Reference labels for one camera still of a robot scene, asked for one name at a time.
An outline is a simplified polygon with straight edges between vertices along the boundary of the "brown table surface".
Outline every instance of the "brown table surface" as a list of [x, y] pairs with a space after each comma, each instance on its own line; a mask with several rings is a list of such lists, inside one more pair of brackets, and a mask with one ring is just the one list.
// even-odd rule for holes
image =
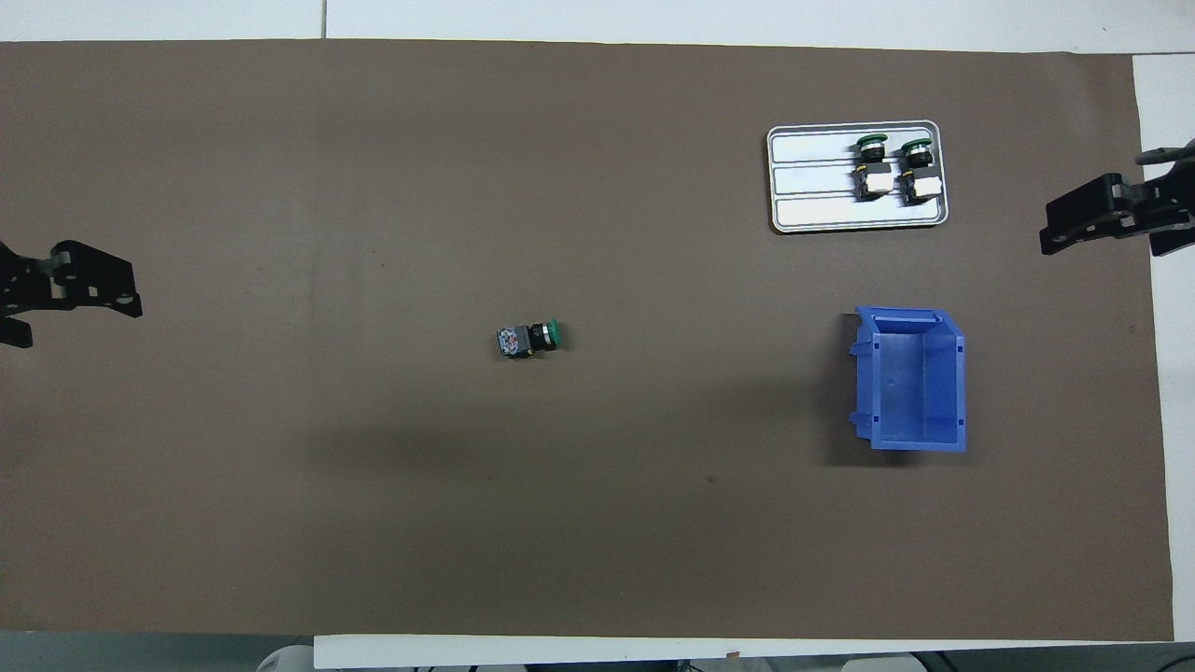
[[[908, 118], [945, 224], [772, 232], [770, 128]], [[1169, 639], [1147, 246], [1036, 233], [1138, 148], [1127, 56], [2, 44], [2, 239], [146, 316], [0, 350], [0, 625]], [[853, 435], [856, 305], [967, 453]]]

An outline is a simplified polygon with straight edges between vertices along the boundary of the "blue plastic bin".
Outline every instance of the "blue plastic bin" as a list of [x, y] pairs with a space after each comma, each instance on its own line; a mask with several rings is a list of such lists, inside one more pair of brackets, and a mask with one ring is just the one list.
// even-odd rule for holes
[[856, 311], [856, 433], [880, 451], [966, 451], [967, 353], [955, 322], [932, 308]]

